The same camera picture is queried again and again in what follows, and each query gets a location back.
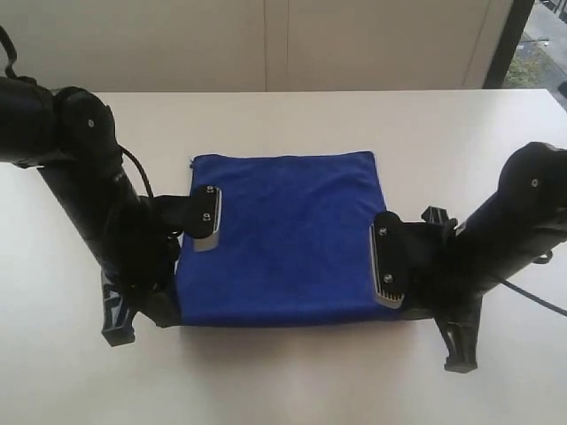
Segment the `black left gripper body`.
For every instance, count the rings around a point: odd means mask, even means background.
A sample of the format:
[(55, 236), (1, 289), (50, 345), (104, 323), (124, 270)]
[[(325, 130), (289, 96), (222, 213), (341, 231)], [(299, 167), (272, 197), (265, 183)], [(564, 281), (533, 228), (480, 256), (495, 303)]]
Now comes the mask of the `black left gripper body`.
[(178, 244), (167, 236), (152, 201), (136, 194), (122, 166), (110, 107), (75, 87), (60, 90), (54, 107), (64, 157), (40, 167), (43, 180), (102, 275), (131, 305), (177, 308)]

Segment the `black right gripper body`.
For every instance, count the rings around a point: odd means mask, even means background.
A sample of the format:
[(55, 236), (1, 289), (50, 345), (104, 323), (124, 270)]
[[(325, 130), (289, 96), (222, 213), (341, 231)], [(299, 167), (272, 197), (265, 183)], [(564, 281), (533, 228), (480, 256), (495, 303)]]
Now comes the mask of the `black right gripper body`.
[(565, 241), (566, 151), (528, 143), (459, 226), (416, 224), (416, 307), (459, 309)]

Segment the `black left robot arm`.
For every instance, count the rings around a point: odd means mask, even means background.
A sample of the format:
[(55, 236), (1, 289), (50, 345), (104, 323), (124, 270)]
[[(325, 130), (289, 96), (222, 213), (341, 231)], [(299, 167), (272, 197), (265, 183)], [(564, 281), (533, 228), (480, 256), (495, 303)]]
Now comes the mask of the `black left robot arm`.
[(139, 313), (160, 328), (181, 323), (179, 243), (136, 193), (124, 152), (111, 108), (87, 90), (1, 80), (1, 160), (39, 172), (100, 265), (102, 335), (112, 346), (134, 342)]

